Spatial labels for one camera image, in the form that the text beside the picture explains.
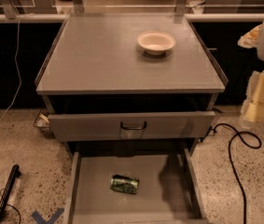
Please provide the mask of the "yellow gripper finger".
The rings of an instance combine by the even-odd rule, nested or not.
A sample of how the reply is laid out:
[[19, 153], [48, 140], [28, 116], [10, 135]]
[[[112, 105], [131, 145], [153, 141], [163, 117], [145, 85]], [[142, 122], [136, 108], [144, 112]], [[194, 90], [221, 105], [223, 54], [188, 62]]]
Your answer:
[[241, 115], [243, 120], [251, 123], [260, 123], [264, 120], [264, 71], [252, 73]]
[[252, 30], [247, 32], [245, 35], [242, 35], [238, 40], [238, 45], [242, 48], [251, 49], [257, 47], [259, 31], [261, 26], [258, 25], [254, 27]]

